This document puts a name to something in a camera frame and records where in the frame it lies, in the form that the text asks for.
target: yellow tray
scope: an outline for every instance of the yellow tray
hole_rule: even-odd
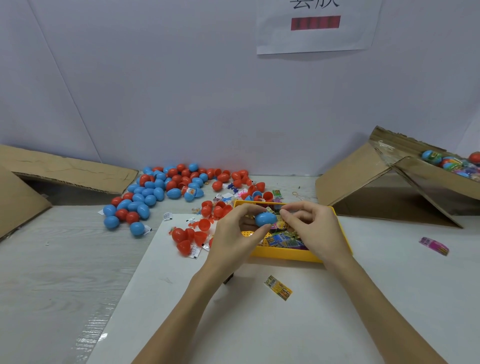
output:
[[[243,201],[243,200],[237,200],[235,201],[235,204],[233,207],[237,207],[241,204],[256,204],[256,205],[286,205],[281,202],[263,202],[263,201]],[[329,206],[334,214],[335,210],[333,207]],[[348,243],[348,239],[345,236],[345,232],[343,231],[342,225],[340,224],[340,221],[338,222],[340,225],[340,229],[342,230],[342,234],[345,237],[345,240],[347,242],[348,248],[350,252],[352,253],[352,249],[350,247],[350,244]],[[251,231],[243,231],[243,235],[245,236],[250,236],[252,234]],[[320,259],[318,259],[313,253],[311,253],[309,250],[300,250],[300,249],[288,249],[288,248],[275,248],[271,246],[257,246],[255,250],[252,252],[251,256],[260,256],[263,258],[276,258],[276,259],[289,259],[289,260],[300,260],[303,262],[315,262],[315,263],[322,263]]]

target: flattened cardboard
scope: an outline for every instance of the flattened cardboard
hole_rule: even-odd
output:
[[[0,145],[0,165],[17,176],[121,194],[138,171]]]
[[[51,204],[9,170],[0,166],[0,239]]]
[[[318,201],[334,207],[338,215],[461,227],[409,174],[479,200],[480,183],[421,160],[422,152],[429,149],[457,157],[445,149],[377,126],[368,143],[317,179]],[[391,170],[410,187],[368,187],[370,182]]]

